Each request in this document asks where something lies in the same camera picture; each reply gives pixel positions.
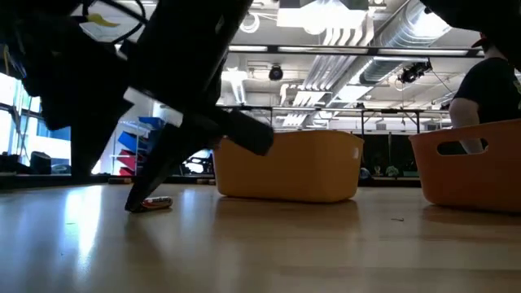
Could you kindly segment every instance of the window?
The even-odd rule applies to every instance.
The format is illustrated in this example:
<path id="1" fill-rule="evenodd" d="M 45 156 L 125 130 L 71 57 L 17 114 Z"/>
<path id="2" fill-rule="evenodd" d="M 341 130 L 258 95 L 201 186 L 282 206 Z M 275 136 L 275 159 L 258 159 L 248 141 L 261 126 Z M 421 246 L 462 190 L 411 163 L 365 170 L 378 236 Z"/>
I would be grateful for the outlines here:
<path id="1" fill-rule="evenodd" d="M 71 141 L 71 128 L 66 127 L 63 129 L 58 130 L 49 130 L 46 126 L 46 123 L 43 120 L 38 121 L 38 127 L 37 127 L 37 136 L 43 137 L 43 138 L 55 138 L 55 139 L 62 139 L 65 141 Z"/>
<path id="2" fill-rule="evenodd" d="M 11 141 L 11 114 L 7 111 L 0 111 L 0 155 L 9 151 Z"/>
<path id="3" fill-rule="evenodd" d="M 0 74 L 0 103 L 12 106 L 15 101 L 16 79 Z"/>

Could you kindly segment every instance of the black shirt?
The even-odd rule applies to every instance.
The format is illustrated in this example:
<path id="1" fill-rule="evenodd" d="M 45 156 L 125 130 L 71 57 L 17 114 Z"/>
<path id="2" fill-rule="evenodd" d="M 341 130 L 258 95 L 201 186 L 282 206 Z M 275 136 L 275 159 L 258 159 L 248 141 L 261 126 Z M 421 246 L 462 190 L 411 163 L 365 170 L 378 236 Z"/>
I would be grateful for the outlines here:
<path id="1" fill-rule="evenodd" d="M 480 123 L 521 118 L 521 84 L 514 67 L 501 58 L 476 64 L 466 74 L 454 98 L 478 103 Z"/>

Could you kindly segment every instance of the fluorescent light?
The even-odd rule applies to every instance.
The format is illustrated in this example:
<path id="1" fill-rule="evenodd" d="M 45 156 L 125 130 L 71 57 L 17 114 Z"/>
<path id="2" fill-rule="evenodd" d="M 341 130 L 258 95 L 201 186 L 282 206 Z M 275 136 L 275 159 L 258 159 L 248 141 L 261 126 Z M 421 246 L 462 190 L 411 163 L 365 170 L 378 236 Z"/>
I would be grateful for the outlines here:
<path id="1" fill-rule="evenodd" d="M 262 7 L 264 7 L 263 2 L 254 2 L 254 3 L 252 3 L 252 6 L 251 6 L 251 8 L 262 8 Z"/>
<path id="2" fill-rule="evenodd" d="M 232 45 L 229 47 L 230 52 L 266 52 L 268 46 L 236 46 Z"/>
<path id="3" fill-rule="evenodd" d="M 280 53 L 364 55 L 367 54 L 368 49 L 342 46 L 280 46 L 278 51 Z"/>
<path id="4" fill-rule="evenodd" d="M 274 107 L 276 111 L 315 111 L 315 108 L 311 107 Z"/>
<path id="5" fill-rule="evenodd" d="M 401 61 L 401 62 L 427 62 L 429 58 L 425 57 L 393 57 L 393 56 L 375 56 L 374 61 Z"/>
<path id="6" fill-rule="evenodd" d="M 322 109 L 326 112 L 361 112 L 362 109 L 353 109 L 353 108 L 324 108 Z"/>
<path id="7" fill-rule="evenodd" d="M 361 121 L 361 117 L 334 117 L 332 120 Z"/>
<path id="8" fill-rule="evenodd" d="M 138 5 L 134 0 L 119 0 L 117 1 L 118 3 L 121 3 L 121 4 L 133 4 L 133 5 Z M 153 2 L 151 0 L 142 0 L 141 1 L 141 4 L 143 6 L 146 6 L 146 7 L 155 7 L 157 6 L 157 2 Z"/>
<path id="9" fill-rule="evenodd" d="M 412 55 L 412 56 L 465 56 L 468 50 L 443 50 L 443 49 L 380 49 L 381 55 Z"/>

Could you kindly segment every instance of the orange plastic bin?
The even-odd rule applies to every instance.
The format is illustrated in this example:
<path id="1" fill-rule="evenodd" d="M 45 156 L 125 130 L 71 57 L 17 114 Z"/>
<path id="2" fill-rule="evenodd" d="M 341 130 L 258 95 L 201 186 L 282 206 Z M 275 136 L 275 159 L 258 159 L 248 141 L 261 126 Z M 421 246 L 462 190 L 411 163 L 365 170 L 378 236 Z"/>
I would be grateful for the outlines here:
<path id="1" fill-rule="evenodd" d="M 266 157 L 224 140 L 217 188 L 238 198 L 334 203 L 357 192 L 363 140 L 338 131 L 276 133 Z"/>
<path id="2" fill-rule="evenodd" d="M 423 194 L 434 204 L 521 212 L 521 120 L 502 121 L 410 137 Z M 443 142 L 484 138 L 474 155 L 441 155 Z"/>

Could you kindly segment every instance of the yellow tag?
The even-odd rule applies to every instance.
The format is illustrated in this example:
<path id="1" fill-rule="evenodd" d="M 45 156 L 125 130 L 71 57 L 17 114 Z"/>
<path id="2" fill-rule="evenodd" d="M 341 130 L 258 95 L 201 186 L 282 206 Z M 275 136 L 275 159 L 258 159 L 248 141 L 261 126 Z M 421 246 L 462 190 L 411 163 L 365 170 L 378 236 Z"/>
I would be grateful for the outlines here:
<path id="1" fill-rule="evenodd" d="M 97 13 L 88 15 L 87 20 L 89 22 L 93 22 L 97 25 L 101 25 L 101 26 L 107 27 L 107 28 L 115 28 L 120 25 L 120 24 L 113 24 L 111 22 L 106 21 L 101 15 L 99 15 Z"/>

